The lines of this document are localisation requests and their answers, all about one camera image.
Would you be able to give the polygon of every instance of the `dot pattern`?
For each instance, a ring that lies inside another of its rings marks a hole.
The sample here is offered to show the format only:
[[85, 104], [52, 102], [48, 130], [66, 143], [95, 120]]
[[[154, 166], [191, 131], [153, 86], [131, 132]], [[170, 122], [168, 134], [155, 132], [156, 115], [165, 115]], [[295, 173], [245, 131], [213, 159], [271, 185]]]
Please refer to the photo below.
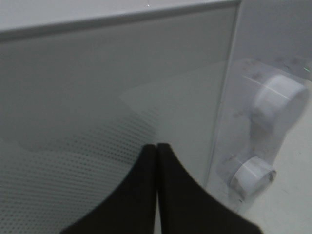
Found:
[[132, 115], [32, 149], [0, 142], [0, 233], [57, 234], [124, 179], [154, 131]]

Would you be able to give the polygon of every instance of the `white plastic part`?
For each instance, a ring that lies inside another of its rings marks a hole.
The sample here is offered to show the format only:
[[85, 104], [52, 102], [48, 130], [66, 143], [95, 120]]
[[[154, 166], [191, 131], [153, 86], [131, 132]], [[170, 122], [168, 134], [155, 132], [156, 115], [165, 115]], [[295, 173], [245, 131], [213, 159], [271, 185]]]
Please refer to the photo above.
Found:
[[266, 161], [254, 156], [248, 159], [236, 171], [230, 186], [246, 200], [260, 194], [273, 182], [276, 175], [274, 168]]
[[252, 121], [268, 132], [283, 135], [298, 120], [308, 98], [309, 91], [304, 85], [284, 75], [275, 75], [256, 95]]

